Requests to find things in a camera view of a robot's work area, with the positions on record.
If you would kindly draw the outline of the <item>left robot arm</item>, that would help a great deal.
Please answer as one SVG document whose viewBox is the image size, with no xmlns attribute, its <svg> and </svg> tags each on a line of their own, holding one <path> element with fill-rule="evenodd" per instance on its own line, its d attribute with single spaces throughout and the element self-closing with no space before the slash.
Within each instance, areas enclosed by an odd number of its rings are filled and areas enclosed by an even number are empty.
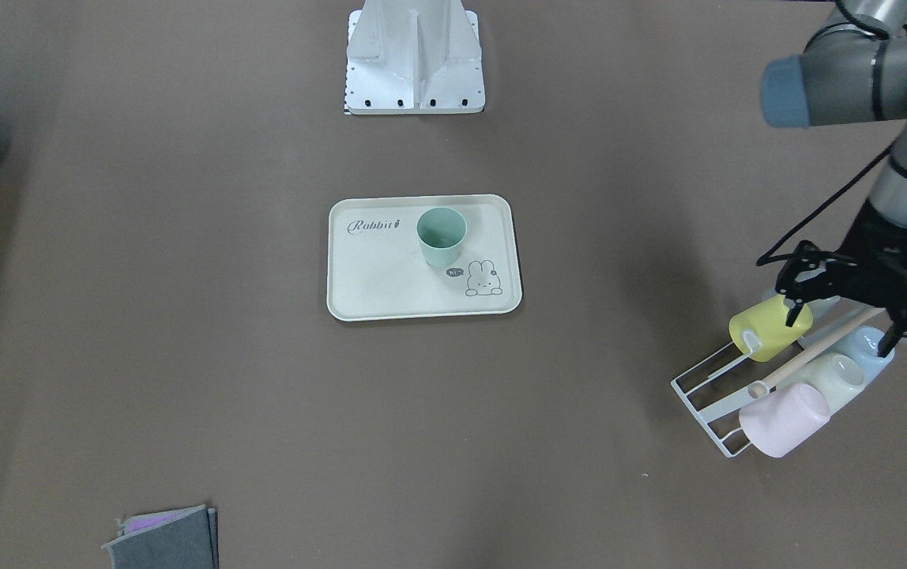
<svg viewBox="0 0 907 569">
<path fill-rule="evenodd" d="M 757 266 L 779 262 L 774 289 L 792 303 L 831 296 L 882 307 L 891 320 L 879 342 L 887 356 L 907 338 L 907 1 L 837 1 L 798 55 L 772 61 L 760 85 L 774 127 L 852 125 L 904 119 L 904 130 L 861 170 L 881 172 L 840 246 L 804 240 L 787 254 L 772 246 Z"/>
</svg>

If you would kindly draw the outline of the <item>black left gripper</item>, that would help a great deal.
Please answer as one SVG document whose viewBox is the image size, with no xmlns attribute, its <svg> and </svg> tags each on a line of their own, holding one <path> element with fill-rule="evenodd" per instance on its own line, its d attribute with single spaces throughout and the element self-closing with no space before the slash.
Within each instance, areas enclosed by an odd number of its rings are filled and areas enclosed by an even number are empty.
<svg viewBox="0 0 907 569">
<path fill-rule="evenodd" d="M 907 338 L 907 228 L 861 206 L 837 251 L 800 242 L 779 271 L 775 291 L 785 297 L 785 326 L 793 327 L 809 303 L 848 298 L 886 307 L 893 324 L 879 340 L 877 356 Z"/>
</svg>

